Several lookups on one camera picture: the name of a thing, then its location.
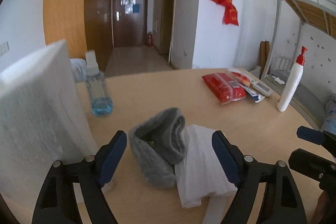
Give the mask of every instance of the wooden cabinet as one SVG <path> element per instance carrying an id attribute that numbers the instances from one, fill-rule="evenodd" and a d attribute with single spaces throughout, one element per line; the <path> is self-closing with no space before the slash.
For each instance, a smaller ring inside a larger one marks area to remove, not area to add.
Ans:
<path id="1" fill-rule="evenodd" d="M 70 58 L 85 58 L 95 50 L 105 70 L 113 50 L 112 0 L 43 0 L 46 44 L 66 39 Z"/>

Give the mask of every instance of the white bottle cap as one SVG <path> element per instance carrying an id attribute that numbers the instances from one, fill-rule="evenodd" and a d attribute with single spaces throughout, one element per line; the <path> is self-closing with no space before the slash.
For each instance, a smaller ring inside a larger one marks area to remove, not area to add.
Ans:
<path id="1" fill-rule="evenodd" d="M 95 51 L 88 51 L 85 53 L 86 65 L 87 65 L 87 75 L 93 76 L 99 74 L 98 63 L 96 60 Z"/>

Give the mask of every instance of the folded gray fabric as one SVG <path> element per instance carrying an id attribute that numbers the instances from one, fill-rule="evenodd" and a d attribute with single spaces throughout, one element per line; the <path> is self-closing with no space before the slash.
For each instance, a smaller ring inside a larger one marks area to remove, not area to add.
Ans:
<path id="1" fill-rule="evenodd" d="M 181 137 L 185 125 L 178 108 L 166 109 L 134 127 L 128 134 L 134 157 L 146 181 L 169 188 L 176 183 L 171 165 L 182 161 L 186 147 Z"/>

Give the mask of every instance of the doorway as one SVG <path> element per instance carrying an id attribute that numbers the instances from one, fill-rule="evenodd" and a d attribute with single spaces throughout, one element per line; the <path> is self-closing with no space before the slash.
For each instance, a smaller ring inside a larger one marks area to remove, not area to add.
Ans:
<path id="1" fill-rule="evenodd" d="M 148 0 L 113 0 L 114 47 L 139 47 L 147 42 Z"/>
<path id="2" fill-rule="evenodd" d="M 162 0 L 160 53 L 170 65 L 175 0 Z"/>

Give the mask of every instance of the electrical socket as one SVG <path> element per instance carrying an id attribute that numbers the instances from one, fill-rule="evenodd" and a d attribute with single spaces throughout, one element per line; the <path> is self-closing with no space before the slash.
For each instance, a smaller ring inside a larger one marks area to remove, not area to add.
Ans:
<path id="1" fill-rule="evenodd" d="M 0 56 L 3 56 L 9 51 L 8 41 L 0 44 Z"/>

